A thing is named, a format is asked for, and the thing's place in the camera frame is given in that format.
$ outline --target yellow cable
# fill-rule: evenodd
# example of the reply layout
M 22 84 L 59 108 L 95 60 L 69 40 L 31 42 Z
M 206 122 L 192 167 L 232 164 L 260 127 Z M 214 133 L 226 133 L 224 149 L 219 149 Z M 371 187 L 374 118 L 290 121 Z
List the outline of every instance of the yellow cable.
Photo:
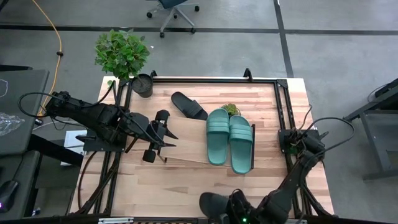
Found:
M 54 24 L 52 23 L 52 21 L 50 20 L 50 18 L 46 15 L 46 13 L 43 11 L 43 9 L 35 2 L 35 0 L 32 0 L 32 2 L 39 8 L 39 10 L 43 13 L 43 15 L 45 16 L 45 18 L 48 20 L 48 22 L 51 24 L 51 26 L 53 27 L 55 33 L 58 36 L 58 40 L 60 41 L 60 50 L 59 50 L 59 54 L 58 54 L 58 62 L 57 62 L 57 66 L 55 67 L 55 74 L 54 74 L 54 81 L 52 83 L 52 87 L 50 90 L 50 94 L 53 92 L 55 84 L 57 82 L 57 75 L 58 75 L 58 67 L 60 66 L 60 61 L 61 61 L 61 56 L 62 56 L 62 40 L 60 37 L 60 34 L 57 31 L 57 28 L 55 28 Z M 46 104 L 47 100 L 48 100 L 49 96 L 46 96 L 43 102 L 43 105 Z M 39 110 L 38 115 L 43 115 L 43 108 L 41 108 Z

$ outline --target wooden board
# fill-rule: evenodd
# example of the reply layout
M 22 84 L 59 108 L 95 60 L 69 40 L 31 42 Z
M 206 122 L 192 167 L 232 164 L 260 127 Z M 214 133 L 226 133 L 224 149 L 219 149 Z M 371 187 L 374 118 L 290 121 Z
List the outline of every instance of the wooden board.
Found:
M 100 96 L 103 96 L 107 90 L 107 81 L 113 79 L 113 77 L 104 77 Z M 295 122 L 300 126 L 309 108 L 305 85 L 300 78 L 290 78 L 287 81 Z M 236 104 L 242 115 L 251 124 L 256 124 L 255 169 L 246 175 L 238 175 L 228 166 L 212 166 L 202 162 L 203 158 L 198 159 L 193 155 L 184 155 L 183 159 L 175 159 L 168 155 L 170 158 L 167 164 L 163 164 L 160 159 L 150 164 L 141 160 L 149 144 L 138 141 L 128 154 L 122 156 L 112 215 L 203 217 L 198 206 L 201 193 L 229 195 L 236 188 L 242 189 L 252 205 L 257 206 L 265 195 L 280 185 L 287 174 L 285 160 L 277 142 L 279 120 L 272 85 L 156 83 L 154 94 L 150 98 L 144 99 L 134 93 L 130 109 L 148 116 L 149 119 L 154 119 L 156 112 L 162 109 L 168 110 L 173 118 L 183 118 L 183 114 L 170 99 L 172 93 L 176 91 L 181 91 L 189 98 L 197 100 L 208 113 L 225 103 Z M 283 92 L 280 94 L 284 114 L 287 117 Z M 114 103 L 113 97 L 107 97 L 104 102 Z M 312 117 L 309 114 L 306 125 L 311 122 Z M 177 136 L 186 135 L 176 129 L 170 128 L 170 130 Z M 166 150 L 167 148 L 164 148 L 162 154 L 172 153 L 171 150 L 169 152 Z M 103 153 L 97 153 L 84 175 L 81 189 L 83 203 L 98 185 L 103 156 Z M 321 164 L 315 166 L 309 173 L 307 183 L 324 208 L 333 213 L 325 171 Z M 105 192 L 103 205 L 107 196 L 107 191 Z M 71 212 L 77 210 L 76 199 L 75 194 Z

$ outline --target black slide sandal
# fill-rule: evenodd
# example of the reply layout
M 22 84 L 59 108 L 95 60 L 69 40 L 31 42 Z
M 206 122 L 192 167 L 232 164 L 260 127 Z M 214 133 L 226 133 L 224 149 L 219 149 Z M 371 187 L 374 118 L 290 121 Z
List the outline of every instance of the black slide sandal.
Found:
M 181 92 L 173 93 L 172 102 L 187 118 L 207 120 L 208 115 L 199 103 L 189 99 Z

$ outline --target office chair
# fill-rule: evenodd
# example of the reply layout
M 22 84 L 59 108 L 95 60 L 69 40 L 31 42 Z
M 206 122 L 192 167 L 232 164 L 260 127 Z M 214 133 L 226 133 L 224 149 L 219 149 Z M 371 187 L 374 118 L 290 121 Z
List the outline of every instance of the office chair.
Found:
M 180 6 L 196 5 L 195 11 L 198 12 L 200 8 L 199 8 L 199 6 L 197 6 L 196 3 L 183 3 L 187 0 L 157 0 L 157 1 L 159 2 L 157 7 L 153 8 L 147 12 L 147 17 L 149 19 L 152 18 L 152 12 L 157 12 L 157 11 L 161 11 L 161 10 L 169 10 L 170 11 L 169 16 L 167 16 L 166 20 L 163 22 L 162 27 L 160 28 L 160 37 L 161 38 L 164 37 L 163 30 L 166 28 L 167 24 L 170 22 L 172 16 L 174 16 L 174 19 L 176 19 L 177 14 L 179 14 L 185 21 L 187 21 L 192 26 L 192 28 L 191 28 L 192 34 L 194 34 L 196 32 L 196 29 L 194 28 L 194 26 L 195 26 L 194 23 L 180 9 Z

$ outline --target computer mouse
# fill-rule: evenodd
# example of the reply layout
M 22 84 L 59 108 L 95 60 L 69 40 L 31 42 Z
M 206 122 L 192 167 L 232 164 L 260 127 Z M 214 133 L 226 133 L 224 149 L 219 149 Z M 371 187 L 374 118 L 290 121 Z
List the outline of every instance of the computer mouse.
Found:
M 0 213 L 8 212 L 14 204 L 18 182 L 9 180 L 0 187 Z

